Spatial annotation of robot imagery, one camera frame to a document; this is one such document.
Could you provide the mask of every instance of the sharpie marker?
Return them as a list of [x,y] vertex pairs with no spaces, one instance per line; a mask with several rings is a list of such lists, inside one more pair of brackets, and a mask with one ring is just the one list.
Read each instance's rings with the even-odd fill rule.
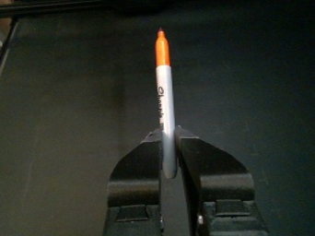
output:
[[172,74],[170,63],[170,50],[166,33],[160,29],[155,43],[156,53],[156,84],[160,128],[163,132],[163,171],[167,179],[172,179],[178,172],[178,159],[175,153],[175,117],[172,99]]

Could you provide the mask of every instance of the black fabric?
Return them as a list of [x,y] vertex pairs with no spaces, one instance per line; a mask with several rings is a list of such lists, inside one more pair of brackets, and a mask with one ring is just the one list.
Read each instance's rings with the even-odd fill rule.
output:
[[271,235],[314,234],[314,4],[224,1],[19,20],[0,69],[2,235],[103,234],[111,171],[159,126],[160,27],[176,124],[250,169]]

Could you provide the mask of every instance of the orange marker cap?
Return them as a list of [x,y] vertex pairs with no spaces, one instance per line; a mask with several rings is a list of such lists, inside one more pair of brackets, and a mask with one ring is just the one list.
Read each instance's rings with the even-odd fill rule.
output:
[[158,32],[158,40],[155,42],[156,66],[171,65],[170,63],[170,50],[166,33],[163,29]]

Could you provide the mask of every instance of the black surface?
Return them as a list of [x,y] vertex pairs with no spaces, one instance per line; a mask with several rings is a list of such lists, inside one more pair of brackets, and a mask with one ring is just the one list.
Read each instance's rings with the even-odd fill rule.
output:
[[159,123],[159,27],[176,124],[250,169],[271,235],[314,235],[313,1],[19,21],[0,69],[2,235],[102,235],[111,170]]

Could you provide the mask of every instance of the sharpie logo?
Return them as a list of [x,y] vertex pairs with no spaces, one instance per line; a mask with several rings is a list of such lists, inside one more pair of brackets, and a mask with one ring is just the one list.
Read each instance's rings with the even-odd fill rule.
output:
[[158,105],[159,105],[159,114],[160,118],[163,118],[163,102],[162,102],[162,97],[164,96],[164,90],[162,87],[158,88]]

